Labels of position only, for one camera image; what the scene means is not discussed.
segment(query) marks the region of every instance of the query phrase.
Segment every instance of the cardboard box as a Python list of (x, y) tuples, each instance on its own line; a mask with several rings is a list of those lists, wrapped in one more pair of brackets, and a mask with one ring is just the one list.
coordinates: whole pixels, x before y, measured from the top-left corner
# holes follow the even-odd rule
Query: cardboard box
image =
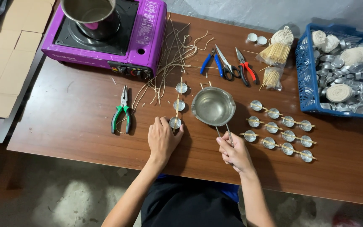
[(9, 117), (55, 0), (13, 0), (0, 23), (0, 117)]

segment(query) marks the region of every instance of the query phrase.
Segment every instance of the gray wall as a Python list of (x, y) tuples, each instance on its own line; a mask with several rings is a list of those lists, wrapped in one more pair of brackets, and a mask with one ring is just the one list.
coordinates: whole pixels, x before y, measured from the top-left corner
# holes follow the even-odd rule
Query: gray wall
[(363, 0), (164, 0), (168, 11), (275, 33), (290, 26), (300, 37), (308, 23), (341, 23), (363, 31)]

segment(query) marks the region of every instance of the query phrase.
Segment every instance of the concrete floor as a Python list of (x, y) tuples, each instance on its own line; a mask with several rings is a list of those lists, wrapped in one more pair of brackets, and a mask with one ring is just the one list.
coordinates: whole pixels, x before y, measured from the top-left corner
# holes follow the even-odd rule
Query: concrete floor
[[(139, 173), (28, 154), (21, 155), (21, 164), (26, 166), (24, 191), (19, 198), (0, 202), (0, 227), (100, 226)], [(363, 205), (269, 190), (264, 193), (278, 227), (329, 227), (337, 212), (363, 220)], [(140, 217), (134, 226), (141, 226)]]

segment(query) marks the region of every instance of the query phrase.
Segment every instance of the portable gas stove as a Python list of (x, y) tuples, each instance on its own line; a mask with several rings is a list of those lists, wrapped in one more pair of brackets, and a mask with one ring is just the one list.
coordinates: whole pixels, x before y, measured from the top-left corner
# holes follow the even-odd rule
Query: portable gas stove
[(100, 23), (89, 23), (85, 28), (85, 24), (66, 16), (69, 10), (64, 7), (64, 13), (64, 1), (61, 1), (43, 42), (42, 51), (60, 62), (108, 68), (140, 79), (153, 78), (164, 36), (166, 3), (161, 0), (111, 2), (115, 3), (114, 23), (118, 24), (113, 25), (117, 32), (110, 29), (109, 32), (113, 34), (109, 37), (94, 39), (83, 30), (95, 32)]

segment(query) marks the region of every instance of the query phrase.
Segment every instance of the green-handled pliers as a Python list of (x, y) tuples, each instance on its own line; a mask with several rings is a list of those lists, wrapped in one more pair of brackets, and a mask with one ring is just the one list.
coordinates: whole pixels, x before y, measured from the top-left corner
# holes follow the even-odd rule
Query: green-handled pliers
[(128, 134), (131, 122), (130, 122), (129, 106), (127, 106), (127, 100), (128, 100), (127, 85), (125, 85), (123, 93), (121, 94), (121, 103), (119, 106), (116, 107), (117, 111), (114, 114), (113, 119), (111, 120), (111, 133), (113, 134), (116, 131), (117, 118), (123, 110), (125, 112), (125, 115), (127, 116), (127, 127), (125, 128), (125, 133)]

